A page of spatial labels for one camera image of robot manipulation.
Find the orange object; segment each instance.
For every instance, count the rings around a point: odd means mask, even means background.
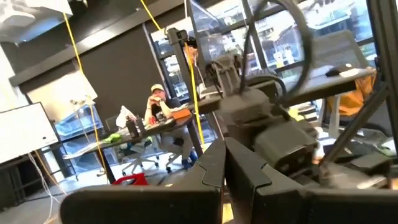
[[[190,116],[190,115],[192,115],[192,114],[191,114],[191,111],[190,111],[190,110],[188,110],[188,109],[182,109],[182,110],[173,112],[172,115],[173,115],[173,118],[174,118],[174,119],[180,119],[180,118],[184,118],[184,117],[186,117],[186,116]]]

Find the shoe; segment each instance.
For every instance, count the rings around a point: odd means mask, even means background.
[[[184,166],[184,169],[185,170],[189,170],[192,166],[191,166],[191,164],[188,162],[188,159],[183,159],[182,161],[181,161],[181,163],[182,163],[182,165]]]
[[[189,154],[189,158],[191,159],[192,163],[195,163],[198,160],[197,155],[191,151],[191,154]]]

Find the plastic bag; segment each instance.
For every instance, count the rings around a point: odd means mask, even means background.
[[[127,116],[129,116],[131,119],[136,119],[136,116],[131,111],[129,111],[125,106],[122,106],[119,116],[116,118],[116,126],[119,128],[126,127]]]

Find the table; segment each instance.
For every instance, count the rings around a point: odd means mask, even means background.
[[[337,75],[334,77],[327,77],[326,75],[319,75],[317,77],[312,77],[304,84],[301,90],[291,98],[284,106],[293,106],[300,103],[305,103],[312,100],[318,100],[326,98],[329,96],[335,96],[340,93],[346,93],[356,89],[355,80],[358,78],[364,78],[366,76],[372,75],[375,72],[374,68],[364,68],[364,69],[353,69],[353,73],[350,76],[343,77]],[[285,86],[287,89],[295,85],[295,81],[285,81]],[[252,88],[257,88],[262,91],[267,89],[268,85],[273,85],[274,81],[264,82],[257,85],[251,86]],[[207,99],[198,102],[199,113],[208,114],[212,111],[219,109],[219,101],[221,97],[213,95]]]
[[[201,156],[203,154],[203,151],[201,149],[200,141],[198,139],[198,134],[197,134],[196,128],[195,128],[194,123],[193,123],[193,116],[192,115],[184,117],[184,118],[177,119],[175,125],[170,127],[170,128],[164,128],[162,126],[158,126],[156,128],[152,128],[150,130],[149,134],[144,133],[142,136],[138,136],[138,137],[134,137],[134,138],[132,138],[130,136],[128,131],[121,131],[120,132],[121,133],[121,139],[120,140],[118,140],[116,142],[112,142],[112,143],[100,142],[99,143],[99,148],[101,149],[102,155],[104,155],[104,153],[103,153],[104,149],[107,149],[107,148],[110,148],[110,147],[119,146],[121,144],[129,143],[129,142],[133,142],[133,143],[141,142],[141,140],[143,140],[143,139],[145,139],[145,138],[147,138],[149,136],[153,136],[153,135],[156,135],[156,134],[161,134],[161,133],[164,133],[164,132],[169,132],[169,131],[172,131],[172,130],[177,129],[177,128],[182,128],[184,126],[186,126],[188,128],[188,132],[189,132],[189,135],[191,137],[191,140],[192,140],[192,143],[193,143],[193,147],[195,148],[196,153],[198,154],[198,156]],[[73,159],[73,158],[82,156],[84,154],[93,153],[93,152],[97,153],[98,157],[101,157],[100,156],[100,152],[98,151],[98,147],[97,147],[96,144],[91,144],[91,145],[88,146],[88,148],[84,148],[81,151],[77,152],[76,154],[68,155],[68,157],[64,157],[64,159]],[[106,156],[103,156],[103,158],[104,158],[104,164],[101,163],[101,165],[103,166],[103,168],[106,171],[106,175],[107,175],[107,178],[108,178],[109,182],[112,184],[113,182],[116,181],[116,179],[115,179],[115,177],[114,177],[114,175],[112,173],[111,166],[109,165],[109,162],[106,159]]]

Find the whiteboard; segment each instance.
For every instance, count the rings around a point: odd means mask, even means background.
[[[41,103],[0,113],[0,163],[56,142]]]

